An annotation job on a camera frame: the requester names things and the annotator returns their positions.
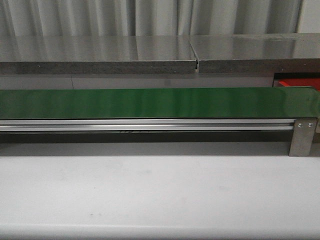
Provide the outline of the red plastic tray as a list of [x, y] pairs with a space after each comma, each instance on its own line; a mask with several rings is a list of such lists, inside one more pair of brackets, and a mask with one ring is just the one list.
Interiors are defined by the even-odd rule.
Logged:
[[285, 78], [278, 82], [283, 87], [312, 87], [318, 92], [320, 91], [319, 78]]

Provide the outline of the right stainless steel counter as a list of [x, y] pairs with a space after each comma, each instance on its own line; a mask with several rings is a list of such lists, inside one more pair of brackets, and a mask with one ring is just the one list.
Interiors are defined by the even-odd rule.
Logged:
[[318, 73], [318, 33], [194, 35], [201, 74]]

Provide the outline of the stainless steel counter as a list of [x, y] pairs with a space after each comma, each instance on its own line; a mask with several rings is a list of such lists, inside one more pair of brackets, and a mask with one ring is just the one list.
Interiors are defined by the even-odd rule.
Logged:
[[193, 74], [183, 36], [18, 36], [0, 39], [2, 75]]
[[194, 35], [201, 74], [318, 73], [318, 33]]

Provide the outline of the green conveyor belt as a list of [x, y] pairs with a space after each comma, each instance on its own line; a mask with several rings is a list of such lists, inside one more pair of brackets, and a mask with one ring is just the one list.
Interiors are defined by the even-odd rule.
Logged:
[[3, 120], [318, 118], [311, 87], [5, 89]]

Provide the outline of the left stainless steel counter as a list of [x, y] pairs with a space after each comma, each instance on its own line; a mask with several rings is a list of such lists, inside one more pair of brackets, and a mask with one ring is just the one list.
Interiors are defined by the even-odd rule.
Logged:
[[0, 39], [2, 75], [193, 74], [183, 36], [18, 36]]

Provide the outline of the grey pleated curtain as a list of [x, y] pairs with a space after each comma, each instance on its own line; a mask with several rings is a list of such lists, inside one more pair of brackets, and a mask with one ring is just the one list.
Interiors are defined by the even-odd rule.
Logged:
[[3, 0], [2, 36], [295, 33], [300, 0]]

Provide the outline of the steel conveyor support bracket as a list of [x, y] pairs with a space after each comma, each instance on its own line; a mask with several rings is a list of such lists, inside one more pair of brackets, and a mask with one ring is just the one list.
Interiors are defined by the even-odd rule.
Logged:
[[307, 157], [310, 155], [317, 122], [317, 118], [301, 118], [294, 121], [289, 149], [290, 157]]

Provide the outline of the aluminium conveyor side rail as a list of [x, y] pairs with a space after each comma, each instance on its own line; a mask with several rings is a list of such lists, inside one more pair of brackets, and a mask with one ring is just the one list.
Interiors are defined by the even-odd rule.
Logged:
[[1, 120], [2, 132], [62, 131], [246, 131], [292, 130], [294, 119], [40, 119]]

